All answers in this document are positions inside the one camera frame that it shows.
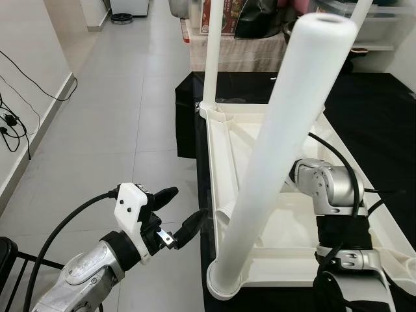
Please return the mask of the black round dish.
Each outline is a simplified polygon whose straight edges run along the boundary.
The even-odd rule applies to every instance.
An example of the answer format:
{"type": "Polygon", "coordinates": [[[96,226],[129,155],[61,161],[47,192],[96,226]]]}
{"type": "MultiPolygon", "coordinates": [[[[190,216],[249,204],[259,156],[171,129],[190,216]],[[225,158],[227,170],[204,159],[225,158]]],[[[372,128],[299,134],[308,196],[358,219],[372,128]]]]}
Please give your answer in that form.
{"type": "Polygon", "coordinates": [[[110,20],[113,24],[116,25],[127,25],[132,23],[134,15],[131,13],[112,13],[110,15],[110,20]]]}

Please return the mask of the black folding chair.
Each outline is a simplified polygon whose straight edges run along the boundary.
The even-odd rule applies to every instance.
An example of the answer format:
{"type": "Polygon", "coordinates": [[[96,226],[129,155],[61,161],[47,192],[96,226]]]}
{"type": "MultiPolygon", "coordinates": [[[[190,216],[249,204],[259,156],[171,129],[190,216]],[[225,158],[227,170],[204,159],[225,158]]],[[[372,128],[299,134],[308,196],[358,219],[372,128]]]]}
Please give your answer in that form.
{"type": "MultiPolygon", "coordinates": [[[[8,237],[0,237],[0,312],[22,312],[23,301],[29,284],[31,270],[38,256],[19,250],[18,245],[8,237]]],[[[31,306],[54,285],[64,265],[44,259],[36,277],[31,306]]]]}

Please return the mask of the black table cloth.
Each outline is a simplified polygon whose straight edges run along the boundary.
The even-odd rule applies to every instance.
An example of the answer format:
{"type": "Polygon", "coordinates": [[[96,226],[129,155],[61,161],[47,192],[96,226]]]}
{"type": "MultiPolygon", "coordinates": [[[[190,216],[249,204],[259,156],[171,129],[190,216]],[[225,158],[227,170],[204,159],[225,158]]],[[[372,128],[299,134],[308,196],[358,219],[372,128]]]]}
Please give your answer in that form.
{"type": "MultiPolygon", "coordinates": [[[[179,157],[197,163],[199,208],[212,206],[206,125],[196,114],[202,100],[204,73],[191,72],[175,87],[176,147],[179,157]]],[[[395,224],[410,246],[415,243],[416,155],[405,140],[414,132],[416,100],[398,79],[386,72],[339,75],[325,101],[324,115],[344,140],[369,181],[382,190],[395,224]]],[[[309,287],[242,289],[231,300],[204,292],[205,312],[315,312],[309,287]]]]}

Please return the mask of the white appliance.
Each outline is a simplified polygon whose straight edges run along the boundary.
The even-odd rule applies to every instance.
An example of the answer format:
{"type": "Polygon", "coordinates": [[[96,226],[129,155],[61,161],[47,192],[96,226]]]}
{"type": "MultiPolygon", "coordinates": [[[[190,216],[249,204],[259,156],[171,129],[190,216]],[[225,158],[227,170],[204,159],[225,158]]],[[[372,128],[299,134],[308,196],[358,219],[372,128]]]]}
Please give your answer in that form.
{"type": "Polygon", "coordinates": [[[109,0],[110,11],[113,14],[127,13],[133,17],[146,17],[148,15],[150,0],[109,0]]]}

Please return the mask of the white plastic table leg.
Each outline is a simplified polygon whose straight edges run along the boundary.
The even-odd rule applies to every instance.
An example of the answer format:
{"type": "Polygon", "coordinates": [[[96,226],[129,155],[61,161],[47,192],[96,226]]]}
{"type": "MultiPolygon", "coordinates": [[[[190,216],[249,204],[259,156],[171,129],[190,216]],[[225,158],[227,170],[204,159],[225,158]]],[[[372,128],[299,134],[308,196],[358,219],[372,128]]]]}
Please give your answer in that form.
{"type": "Polygon", "coordinates": [[[366,15],[372,8],[372,0],[356,0],[350,19],[356,24],[356,29],[360,30],[365,21],[366,15]]]}
{"type": "Polygon", "coordinates": [[[207,285],[216,299],[229,300],[240,291],[244,265],[357,33],[352,20],[330,13],[308,13],[296,21],[237,205],[207,271],[207,285]]]}
{"type": "Polygon", "coordinates": [[[209,32],[206,40],[204,91],[199,106],[200,114],[203,116],[216,110],[216,86],[224,17],[225,0],[211,0],[209,32]]]}
{"type": "Polygon", "coordinates": [[[236,205],[237,202],[235,202],[235,200],[229,200],[225,204],[222,204],[214,209],[214,217],[222,227],[229,225],[229,221],[231,221],[231,216],[236,205]]]}

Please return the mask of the red printed box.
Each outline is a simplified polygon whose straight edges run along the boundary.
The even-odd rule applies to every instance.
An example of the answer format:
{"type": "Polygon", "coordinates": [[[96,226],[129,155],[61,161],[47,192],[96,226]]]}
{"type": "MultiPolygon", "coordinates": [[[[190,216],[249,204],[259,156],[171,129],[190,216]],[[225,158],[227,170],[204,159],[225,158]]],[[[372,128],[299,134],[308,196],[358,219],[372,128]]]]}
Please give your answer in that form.
{"type": "MultiPolygon", "coordinates": [[[[246,0],[224,0],[221,34],[233,35],[237,28],[238,18],[246,0]]],[[[211,0],[200,0],[199,23],[197,29],[200,34],[208,34],[210,31],[211,0]]]]}

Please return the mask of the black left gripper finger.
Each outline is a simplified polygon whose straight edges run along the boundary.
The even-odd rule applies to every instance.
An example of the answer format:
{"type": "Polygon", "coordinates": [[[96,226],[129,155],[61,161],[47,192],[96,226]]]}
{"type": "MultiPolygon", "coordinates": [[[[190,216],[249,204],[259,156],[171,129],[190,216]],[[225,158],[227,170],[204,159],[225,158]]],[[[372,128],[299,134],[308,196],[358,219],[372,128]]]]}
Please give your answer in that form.
{"type": "Polygon", "coordinates": [[[161,209],[169,204],[179,193],[178,188],[166,188],[152,194],[148,200],[151,209],[161,209]]]}
{"type": "Polygon", "coordinates": [[[183,221],[181,228],[174,234],[174,248],[181,249],[192,241],[200,232],[200,229],[207,220],[209,214],[210,212],[208,210],[199,210],[183,221]]]}

